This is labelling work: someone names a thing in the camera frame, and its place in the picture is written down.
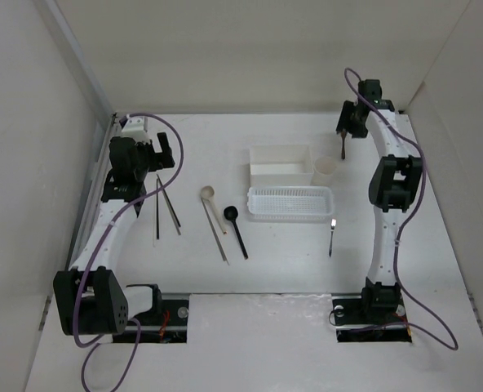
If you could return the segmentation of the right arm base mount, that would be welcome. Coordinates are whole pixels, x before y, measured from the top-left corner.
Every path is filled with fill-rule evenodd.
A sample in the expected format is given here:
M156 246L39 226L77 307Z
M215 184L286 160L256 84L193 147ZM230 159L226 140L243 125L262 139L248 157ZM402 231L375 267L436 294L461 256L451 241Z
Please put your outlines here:
M338 343L411 343L403 301L392 308L365 310L360 295L332 297L330 323Z

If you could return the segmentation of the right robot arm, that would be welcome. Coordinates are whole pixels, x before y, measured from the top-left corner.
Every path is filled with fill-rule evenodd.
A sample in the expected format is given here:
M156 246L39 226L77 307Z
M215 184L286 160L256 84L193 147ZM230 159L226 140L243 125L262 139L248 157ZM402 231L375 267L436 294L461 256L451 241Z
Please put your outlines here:
M374 247L361 295L334 300L339 326L396 322L393 314L403 308L397 272L399 229L423 174L423 160L410 153L410 142L396 129L395 109L382 97L380 81L359 81L356 94L355 103L343 103L336 132L343 137L372 136L379 155L368 188L374 208Z

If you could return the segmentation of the black chopstick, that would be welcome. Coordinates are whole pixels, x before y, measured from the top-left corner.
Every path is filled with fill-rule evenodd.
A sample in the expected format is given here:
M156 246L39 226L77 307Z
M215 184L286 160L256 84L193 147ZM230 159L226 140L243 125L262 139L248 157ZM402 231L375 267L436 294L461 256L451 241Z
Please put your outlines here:
M156 179L156 191L157 194L155 196L155 234L156 234L156 240L158 241L160 239L160 220L159 220L159 179L157 177Z

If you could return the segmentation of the beige spoon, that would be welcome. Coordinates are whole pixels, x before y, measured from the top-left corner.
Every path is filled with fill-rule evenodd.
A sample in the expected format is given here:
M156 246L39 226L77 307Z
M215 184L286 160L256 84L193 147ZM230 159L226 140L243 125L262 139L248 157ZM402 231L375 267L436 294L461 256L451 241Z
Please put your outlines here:
M202 199L209 202L210 208L213 211L215 219L217 220L218 225L219 225L222 233L227 234L228 233L227 228L224 224L224 221L223 221L223 218L222 218L222 216L219 212L219 209L217 208L216 203L215 203L215 190L214 190L214 188L211 185L206 185L206 186L202 187L202 189L200 191L200 195L201 195Z

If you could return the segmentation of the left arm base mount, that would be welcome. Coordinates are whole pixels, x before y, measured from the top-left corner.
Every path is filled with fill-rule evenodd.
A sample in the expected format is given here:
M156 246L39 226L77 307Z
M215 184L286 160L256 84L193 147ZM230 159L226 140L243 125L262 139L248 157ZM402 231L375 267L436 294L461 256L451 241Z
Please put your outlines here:
M128 317L140 322L140 343L186 343L189 294L162 294L159 301L145 294L127 294Z

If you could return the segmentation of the silver metal chopstick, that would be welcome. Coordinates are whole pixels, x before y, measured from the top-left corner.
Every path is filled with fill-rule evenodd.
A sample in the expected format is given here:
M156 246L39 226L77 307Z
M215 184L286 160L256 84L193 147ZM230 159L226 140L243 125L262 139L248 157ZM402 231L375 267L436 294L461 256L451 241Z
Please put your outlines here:
M206 207L206 204L205 204L205 200L203 198L201 198L201 202L202 202L202 207L204 209L204 212L206 213L206 219L208 220L208 223L209 223L209 226L210 226L210 229L211 229L211 232L213 234L213 237L215 239L215 243L217 245L217 248L219 249L219 254L221 255L222 257L222 260L227 264L227 265L230 265L229 261L228 261L228 258L226 256L226 253L223 249L223 246L219 240L219 237L218 237L218 234L216 233L216 230L215 230L215 227L214 227L214 224L212 222L212 219L210 218L210 214L207 210L207 207Z

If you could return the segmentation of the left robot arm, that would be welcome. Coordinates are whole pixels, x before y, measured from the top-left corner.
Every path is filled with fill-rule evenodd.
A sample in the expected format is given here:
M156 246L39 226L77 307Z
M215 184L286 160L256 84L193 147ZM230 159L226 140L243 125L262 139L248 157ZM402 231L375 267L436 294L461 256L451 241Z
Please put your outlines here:
M140 215L150 172L172 168L175 161L166 133L153 142L124 132L112 138L97 222L72 266L56 273L53 287L64 334L108 335L122 333L135 316L157 322L163 312L162 294L155 284L121 287L116 275L118 257L126 236Z

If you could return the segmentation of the grey chopstick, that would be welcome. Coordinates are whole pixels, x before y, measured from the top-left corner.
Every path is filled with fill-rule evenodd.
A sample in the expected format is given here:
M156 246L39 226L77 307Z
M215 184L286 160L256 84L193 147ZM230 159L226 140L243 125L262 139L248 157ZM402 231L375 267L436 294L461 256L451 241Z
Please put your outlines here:
M173 220L173 224L175 226L176 233L180 236L181 235L181 230L180 230L181 224L179 222L179 218L175 213L175 209L173 208L173 205L170 201L169 195L168 195L168 193L166 192L165 189L162 190L162 194L163 194L163 197L166 201L166 205L167 205L169 213L171 215L171 219Z

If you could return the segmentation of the silver metal fork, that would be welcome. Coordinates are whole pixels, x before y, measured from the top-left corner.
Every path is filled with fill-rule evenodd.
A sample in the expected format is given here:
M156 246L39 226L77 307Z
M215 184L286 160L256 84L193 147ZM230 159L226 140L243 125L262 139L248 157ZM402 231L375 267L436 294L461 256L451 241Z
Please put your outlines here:
M332 218L331 223L330 223L330 242L329 242L329 249L328 249L329 258L332 257L334 234L335 234L336 225L337 225L337 220L335 218Z

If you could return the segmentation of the black spoon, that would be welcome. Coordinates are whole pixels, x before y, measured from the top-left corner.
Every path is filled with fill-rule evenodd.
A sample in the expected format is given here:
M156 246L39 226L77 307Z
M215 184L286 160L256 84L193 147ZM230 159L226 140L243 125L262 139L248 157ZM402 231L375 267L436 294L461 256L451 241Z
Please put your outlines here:
M242 240L241 232L238 228L237 225L237 218L238 218L238 210L234 206L228 206L224 209L224 218L229 221L234 228L235 235L237 237L237 241L239 243L239 246L241 248L241 253L244 257L245 260L249 258L245 244Z

